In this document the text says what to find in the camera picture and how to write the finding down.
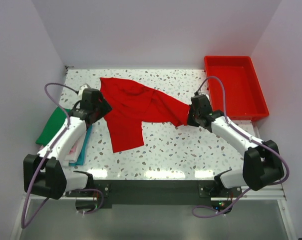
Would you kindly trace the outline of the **red t shirt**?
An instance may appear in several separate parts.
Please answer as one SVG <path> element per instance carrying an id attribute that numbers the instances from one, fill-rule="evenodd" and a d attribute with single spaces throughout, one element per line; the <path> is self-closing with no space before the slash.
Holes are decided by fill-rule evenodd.
<path id="1" fill-rule="evenodd" d="M 144 145 L 143 122 L 187 124 L 187 104 L 133 80 L 101 77 L 100 91 L 112 107 L 104 119 L 114 153 Z"/>

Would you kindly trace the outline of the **aluminium frame rail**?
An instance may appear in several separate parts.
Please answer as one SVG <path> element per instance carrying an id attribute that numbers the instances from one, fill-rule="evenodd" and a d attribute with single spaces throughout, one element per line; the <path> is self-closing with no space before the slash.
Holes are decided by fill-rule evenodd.
<path id="1" fill-rule="evenodd" d="M 213 180 L 228 170 L 239 170 L 244 159 L 223 138 L 213 145 L 209 140 L 211 132 L 202 128 L 191 129 L 175 135 L 164 143 L 156 140 L 154 145 L 146 145 L 136 152 L 126 150 L 113 153 L 108 146 L 102 146 L 102 139 L 93 135 L 87 145 L 84 165 L 65 166 L 67 173 L 86 172 L 95 180 Z M 274 184 L 258 191 L 248 186 L 240 186 L 247 196 L 283 197 L 282 182 L 289 176 L 289 169 L 282 157 L 285 176 Z"/>

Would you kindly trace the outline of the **teal folded t shirt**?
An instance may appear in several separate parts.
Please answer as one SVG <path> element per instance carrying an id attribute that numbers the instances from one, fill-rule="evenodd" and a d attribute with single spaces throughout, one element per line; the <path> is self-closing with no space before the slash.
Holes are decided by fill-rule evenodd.
<path id="1" fill-rule="evenodd" d="M 84 165 L 85 154 L 86 154 L 86 147 L 87 147 L 87 144 L 88 144 L 91 132 L 92 132 L 92 126 L 90 126 L 88 128 L 88 130 L 86 131 L 86 135 L 85 135 L 85 138 L 84 138 L 83 146 L 82 146 L 82 149 L 81 149 L 81 152 L 80 152 L 80 154 L 78 156 L 77 161 L 69 162 L 69 166 L 73 167 L 73 166 L 82 166 L 82 165 Z"/>

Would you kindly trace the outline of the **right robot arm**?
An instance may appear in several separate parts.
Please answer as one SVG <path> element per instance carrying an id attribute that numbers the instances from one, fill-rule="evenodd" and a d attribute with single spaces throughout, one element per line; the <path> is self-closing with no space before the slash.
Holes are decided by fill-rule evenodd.
<path id="1" fill-rule="evenodd" d="M 191 97 L 187 124 L 202 127 L 223 138 L 244 159 L 241 169 L 227 170 L 214 177 L 216 195 L 223 197 L 231 188 L 243 186 L 258 191 L 284 178 L 277 144 L 254 137 L 234 124 L 222 111 L 213 111 L 206 95 Z"/>

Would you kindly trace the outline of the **red plastic bin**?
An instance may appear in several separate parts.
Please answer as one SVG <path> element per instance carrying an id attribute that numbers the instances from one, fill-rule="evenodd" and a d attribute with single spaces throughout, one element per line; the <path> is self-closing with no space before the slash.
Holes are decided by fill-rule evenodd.
<path id="1" fill-rule="evenodd" d="M 218 77 L 225 88 L 227 116 L 232 120 L 256 122 L 269 110 L 249 56 L 205 56 L 208 77 Z"/>

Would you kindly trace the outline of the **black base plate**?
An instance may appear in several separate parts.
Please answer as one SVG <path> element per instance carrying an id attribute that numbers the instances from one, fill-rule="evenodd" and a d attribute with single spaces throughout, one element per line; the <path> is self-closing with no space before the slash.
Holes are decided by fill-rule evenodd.
<path id="1" fill-rule="evenodd" d="M 242 193 L 241 187 L 218 188 L 213 180 L 94 180 L 91 185 L 101 191 L 69 191 L 78 209 L 91 209 L 97 199 L 102 208 L 115 205 L 211 205 L 213 198 L 230 200 Z"/>

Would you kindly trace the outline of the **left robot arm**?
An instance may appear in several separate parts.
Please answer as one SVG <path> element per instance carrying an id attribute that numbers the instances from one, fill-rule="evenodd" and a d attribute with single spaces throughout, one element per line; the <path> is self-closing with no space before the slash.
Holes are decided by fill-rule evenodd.
<path id="1" fill-rule="evenodd" d="M 37 154 L 23 160 L 24 190 L 30 195 L 58 200 L 65 192 L 78 191 L 83 196 L 94 192 L 93 177 L 83 171 L 66 172 L 66 156 L 87 129 L 105 117 L 112 107 L 98 89 L 86 88 L 82 98 L 69 112 L 53 137 Z"/>

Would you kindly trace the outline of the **green folded t shirt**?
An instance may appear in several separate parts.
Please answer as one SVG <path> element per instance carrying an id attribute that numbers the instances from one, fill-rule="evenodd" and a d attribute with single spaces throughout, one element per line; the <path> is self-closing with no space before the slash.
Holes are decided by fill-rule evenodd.
<path id="1" fill-rule="evenodd" d="M 49 117 L 44 129 L 35 143 L 42 146 L 47 145 L 58 133 L 65 120 L 66 114 L 63 112 L 63 110 L 57 107 Z"/>

